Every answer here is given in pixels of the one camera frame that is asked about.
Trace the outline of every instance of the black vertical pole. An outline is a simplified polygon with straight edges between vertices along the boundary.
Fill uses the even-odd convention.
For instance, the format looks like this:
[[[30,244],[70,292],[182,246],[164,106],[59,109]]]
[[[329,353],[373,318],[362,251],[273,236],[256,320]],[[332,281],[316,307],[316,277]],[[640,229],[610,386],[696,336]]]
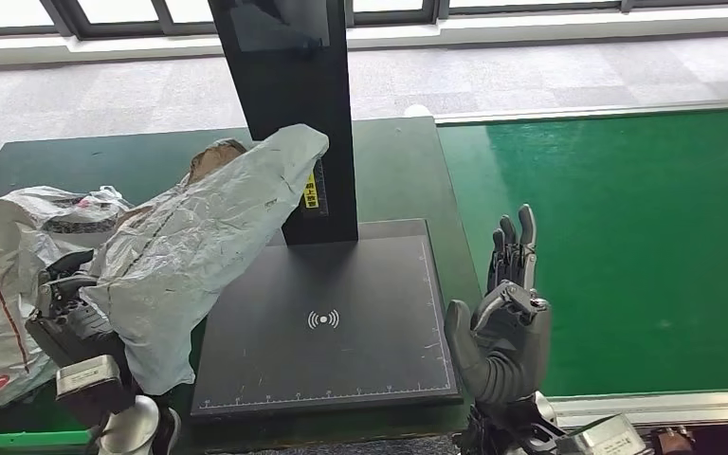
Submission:
[[[330,138],[282,227],[286,242],[357,240],[344,2],[209,2],[253,139],[295,123]]]

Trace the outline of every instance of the yellow label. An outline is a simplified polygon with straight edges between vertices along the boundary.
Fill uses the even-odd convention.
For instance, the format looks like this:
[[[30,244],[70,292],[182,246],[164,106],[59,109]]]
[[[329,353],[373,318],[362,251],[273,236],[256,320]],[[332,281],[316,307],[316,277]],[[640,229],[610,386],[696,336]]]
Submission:
[[[305,202],[307,209],[318,209],[319,198],[317,197],[317,183],[314,181],[314,173],[308,174],[308,183],[305,184],[305,190],[302,191],[302,200]]]

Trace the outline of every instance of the crumpled plastic bag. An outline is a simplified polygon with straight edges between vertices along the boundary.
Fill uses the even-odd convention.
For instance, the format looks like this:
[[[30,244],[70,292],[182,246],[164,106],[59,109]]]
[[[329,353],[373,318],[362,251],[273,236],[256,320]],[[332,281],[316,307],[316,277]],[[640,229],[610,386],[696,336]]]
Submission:
[[[57,371],[24,328],[38,272],[66,253],[101,245],[129,208],[111,187],[88,194],[35,187],[0,197],[0,406]]]
[[[97,285],[81,290],[110,319],[148,394],[193,382],[191,330],[298,205],[328,137],[293,125],[248,152],[220,154],[235,145],[214,144],[178,185],[121,220],[91,265]],[[206,161],[215,169],[199,171]]]

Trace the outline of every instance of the black charging pad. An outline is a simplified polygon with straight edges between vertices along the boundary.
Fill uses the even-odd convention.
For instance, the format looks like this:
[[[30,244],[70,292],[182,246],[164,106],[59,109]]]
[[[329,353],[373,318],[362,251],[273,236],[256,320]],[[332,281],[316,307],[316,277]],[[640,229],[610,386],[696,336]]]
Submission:
[[[424,220],[274,239],[208,316],[191,415],[461,401]]]

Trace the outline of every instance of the green workbench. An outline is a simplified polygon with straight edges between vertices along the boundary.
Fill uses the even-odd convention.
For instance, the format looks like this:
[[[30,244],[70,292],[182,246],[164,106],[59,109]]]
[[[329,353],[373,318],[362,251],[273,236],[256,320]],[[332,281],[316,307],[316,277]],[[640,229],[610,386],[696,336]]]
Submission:
[[[0,195],[34,185],[68,191],[113,185],[129,202],[140,204],[177,183],[191,158],[221,137],[249,143],[242,129],[9,143],[0,152]],[[433,119],[358,121],[354,144],[359,221],[425,218],[444,300],[478,302],[476,273]],[[192,334],[195,370],[203,333],[201,324]],[[0,447],[26,453],[28,446],[48,449],[86,440],[81,426],[53,403],[53,396],[53,387],[46,387],[31,404],[0,409],[0,433],[6,434],[0,437]],[[176,388],[171,399],[187,418],[191,386]],[[334,412],[246,425],[186,425],[178,448],[243,450],[438,434],[462,428],[465,417],[466,407],[447,405]]]
[[[176,182],[205,144],[227,136],[246,138],[225,130],[7,144],[0,195],[38,184],[72,191],[111,184],[139,203]],[[548,396],[728,390],[728,110],[465,120],[436,131],[430,118],[368,120],[354,123],[354,143],[360,220],[427,218],[446,300],[479,300],[500,215],[532,204],[537,287],[554,311]],[[198,328],[194,346],[200,336]],[[83,437],[43,434],[79,429],[52,396],[46,388],[30,405],[0,409],[0,433],[32,432],[4,436],[0,446]],[[189,399],[187,387],[173,394],[184,413]],[[187,431],[180,448],[441,433],[461,428],[465,412],[409,408],[218,425]]]

